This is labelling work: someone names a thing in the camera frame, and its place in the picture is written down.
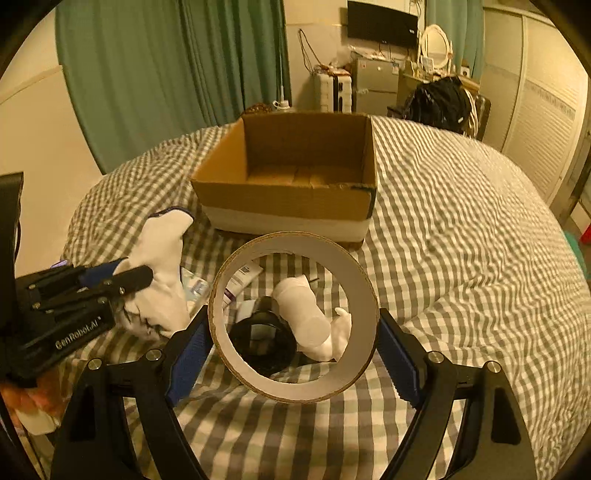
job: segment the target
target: cardboard box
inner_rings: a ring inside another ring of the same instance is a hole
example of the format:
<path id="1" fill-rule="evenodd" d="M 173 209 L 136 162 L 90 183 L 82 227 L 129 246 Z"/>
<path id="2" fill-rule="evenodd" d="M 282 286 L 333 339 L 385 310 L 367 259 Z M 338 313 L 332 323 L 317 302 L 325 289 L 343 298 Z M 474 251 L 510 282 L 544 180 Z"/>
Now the cardboard box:
<path id="1" fill-rule="evenodd" d="M 214 228 L 264 235 L 304 231 L 361 244 L 376 195 L 365 115 L 245 115 L 191 179 Z"/>

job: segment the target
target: bed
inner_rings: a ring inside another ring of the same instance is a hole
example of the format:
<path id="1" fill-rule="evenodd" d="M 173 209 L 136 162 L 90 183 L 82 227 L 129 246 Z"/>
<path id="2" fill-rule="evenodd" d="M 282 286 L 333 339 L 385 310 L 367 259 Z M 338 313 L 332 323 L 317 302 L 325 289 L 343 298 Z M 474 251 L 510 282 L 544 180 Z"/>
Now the bed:
<path id="1" fill-rule="evenodd" d="M 576 258 L 534 186 L 500 153 L 412 122 L 374 117 L 372 123 L 378 196 L 365 243 L 351 255 L 380 306 L 427 350 L 466 365 L 501 363 L 538 478 L 552 478 L 591 421 L 591 296 Z M 213 230 L 188 178 L 227 130 L 165 141 L 105 176 L 74 214 L 63 258 L 95 265 L 124 257 L 150 214 L 183 206 L 195 221 L 184 236 L 181 265 L 213 281 L 243 241 Z M 269 294 L 280 278 L 303 273 L 319 279 L 318 305 L 327 315 L 346 306 L 321 265 L 280 254 L 261 265 L 263 274 L 238 300 Z M 131 361 L 154 345 L 112 329 L 64 363 L 64 393 L 87 360 Z M 293 367 L 279 380 L 313 380 L 328 368 Z M 132 400 L 126 412 L 140 467 L 158 478 Z M 414 410 L 398 398 L 377 353 L 345 392 L 293 405 L 249 391 L 213 351 L 176 413 L 213 480 L 367 479 L 380 477 Z M 444 476 L 461 415 L 457 401 L 431 478 Z"/>

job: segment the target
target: black tv screen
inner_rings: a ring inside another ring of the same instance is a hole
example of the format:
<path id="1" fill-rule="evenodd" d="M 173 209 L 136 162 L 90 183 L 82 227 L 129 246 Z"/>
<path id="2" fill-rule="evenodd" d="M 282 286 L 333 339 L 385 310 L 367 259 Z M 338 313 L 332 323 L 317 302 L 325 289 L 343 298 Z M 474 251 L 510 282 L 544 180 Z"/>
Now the black tv screen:
<path id="1" fill-rule="evenodd" d="M 393 8 L 347 2 L 347 36 L 417 48 L 418 17 Z"/>

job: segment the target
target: silver screw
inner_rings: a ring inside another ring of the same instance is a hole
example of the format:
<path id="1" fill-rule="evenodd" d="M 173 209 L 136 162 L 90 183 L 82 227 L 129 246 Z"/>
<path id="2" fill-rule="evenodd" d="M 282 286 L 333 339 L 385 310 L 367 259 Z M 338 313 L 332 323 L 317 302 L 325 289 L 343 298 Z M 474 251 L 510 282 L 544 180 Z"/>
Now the silver screw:
<path id="1" fill-rule="evenodd" d="M 429 359 L 429 361 L 433 362 L 434 364 L 440 364 L 441 362 L 443 362 L 443 359 L 445 357 L 443 356 L 443 354 L 441 352 L 432 351 L 432 352 L 429 352 L 429 354 L 427 355 L 427 358 Z"/>
<path id="2" fill-rule="evenodd" d="M 158 350 L 157 348 L 151 349 L 148 353 L 146 353 L 146 359 L 150 362 L 155 362 L 156 360 L 160 360 L 162 356 L 162 351 Z"/>
<path id="3" fill-rule="evenodd" d="M 488 370 L 490 370 L 494 374 L 497 374 L 498 372 L 500 372 L 502 370 L 501 366 L 495 361 L 487 362 L 486 367 Z"/>
<path id="4" fill-rule="evenodd" d="M 93 358 L 90 362 L 88 362 L 88 368 L 90 370 L 98 370 L 102 364 L 103 361 L 100 358 Z"/>

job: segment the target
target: cardboard ring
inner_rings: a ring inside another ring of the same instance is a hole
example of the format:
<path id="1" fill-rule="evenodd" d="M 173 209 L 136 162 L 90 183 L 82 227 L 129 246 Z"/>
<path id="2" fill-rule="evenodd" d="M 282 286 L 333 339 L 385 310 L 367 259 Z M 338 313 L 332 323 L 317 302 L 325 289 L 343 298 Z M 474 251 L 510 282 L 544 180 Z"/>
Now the cardboard ring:
<path id="1" fill-rule="evenodd" d="M 340 361 L 317 380 L 288 384 L 257 374 L 238 355 L 226 331 L 222 301 L 228 281 L 234 272 L 247 262 L 273 253 L 301 255 L 320 263 L 337 277 L 347 295 L 352 320 L 349 344 Z M 280 402 L 313 403 L 346 390 L 362 375 L 375 352 L 379 309 L 366 272 L 347 250 L 312 233 L 271 233 L 255 238 L 238 248 L 216 275 L 207 313 L 215 347 L 234 376 L 251 390 Z"/>

